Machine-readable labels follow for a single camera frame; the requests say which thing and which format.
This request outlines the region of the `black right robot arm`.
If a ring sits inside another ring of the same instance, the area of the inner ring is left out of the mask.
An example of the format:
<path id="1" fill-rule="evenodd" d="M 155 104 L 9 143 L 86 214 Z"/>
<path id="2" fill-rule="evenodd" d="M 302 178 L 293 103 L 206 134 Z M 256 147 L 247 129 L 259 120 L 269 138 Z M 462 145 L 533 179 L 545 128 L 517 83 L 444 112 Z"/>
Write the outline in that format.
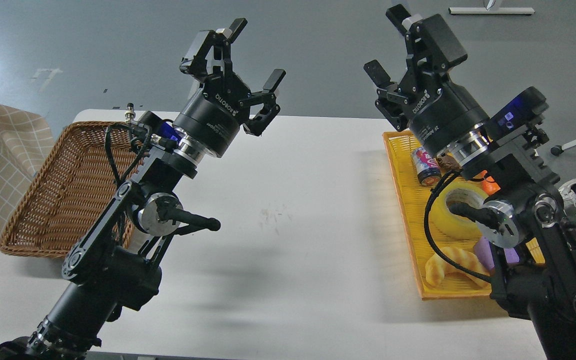
<path id="1" fill-rule="evenodd" d="M 377 87 L 375 106 L 393 127 L 409 129 L 430 155 L 450 153 L 461 176 L 486 171 L 500 187 L 480 208 L 449 210 L 473 221 L 490 243 L 490 297 L 510 317 L 533 323 L 549 360 L 576 360 L 576 224 L 564 211 L 559 176 L 535 154 L 547 142 L 538 126 L 546 98 L 528 87 L 488 116 L 449 72 L 467 52 L 440 14 L 411 15 L 401 4 L 386 16 L 404 37 L 406 73 L 394 82 L 377 60 L 364 69 Z"/>

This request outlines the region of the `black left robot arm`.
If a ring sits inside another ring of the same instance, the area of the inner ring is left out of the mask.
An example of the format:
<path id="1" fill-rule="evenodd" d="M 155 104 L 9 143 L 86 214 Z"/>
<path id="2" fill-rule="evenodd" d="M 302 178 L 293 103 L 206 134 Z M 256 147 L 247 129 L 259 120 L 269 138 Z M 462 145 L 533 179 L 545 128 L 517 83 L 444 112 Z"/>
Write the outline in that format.
<path id="1" fill-rule="evenodd" d="M 197 175 L 205 155 L 222 157 L 240 129 L 261 136 L 281 109 L 275 92 L 285 70 L 275 69 L 256 92 L 233 70 L 231 46 L 246 25 L 236 18 L 197 34 L 179 69 L 198 89 L 176 119 L 151 111 L 137 117 L 128 104 L 124 121 L 106 123 L 102 149 L 114 192 L 65 256 L 62 296 L 32 335 L 0 344 L 0 360 L 84 360 L 101 346 L 106 322 L 158 294 L 174 237 L 221 228 L 215 218 L 184 210 L 174 188 Z"/>

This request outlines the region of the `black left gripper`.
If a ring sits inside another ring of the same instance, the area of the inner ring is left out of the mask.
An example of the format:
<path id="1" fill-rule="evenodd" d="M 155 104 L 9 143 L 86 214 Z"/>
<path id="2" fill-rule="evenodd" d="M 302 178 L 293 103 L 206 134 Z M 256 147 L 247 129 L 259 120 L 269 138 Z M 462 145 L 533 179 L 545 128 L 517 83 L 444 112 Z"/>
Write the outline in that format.
<path id="1" fill-rule="evenodd" d="M 183 130 L 207 148 L 212 157 L 221 158 L 243 124 L 244 131 L 261 136 L 281 111 L 275 91 L 286 75 L 276 68 L 261 91 L 253 92 L 238 75 L 234 75 L 231 45 L 246 27 L 246 18 L 236 18 L 230 27 L 201 30 L 195 36 L 179 71 L 202 84 L 190 98 L 173 126 Z M 250 107 L 263 105 L 249 119 Z"/>

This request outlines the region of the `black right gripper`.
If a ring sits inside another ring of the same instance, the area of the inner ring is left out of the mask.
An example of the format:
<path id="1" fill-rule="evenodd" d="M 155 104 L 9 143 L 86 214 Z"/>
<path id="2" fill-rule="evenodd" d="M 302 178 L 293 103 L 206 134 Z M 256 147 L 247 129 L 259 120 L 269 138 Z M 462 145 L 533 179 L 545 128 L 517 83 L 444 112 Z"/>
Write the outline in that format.
<path id="1" fill-rule="evenodd" d="M 436 155 L 490 118 L 448 75 L 466 61 L 467 52 L 441 14 L 422 18 L 397 4 L 386 10 L 386 17 L 404 37 L 407 69 L 396 82 L 377 59 L 364 64 L 376 86 L 375 107 L 398 132 L 409 128 Z"/>

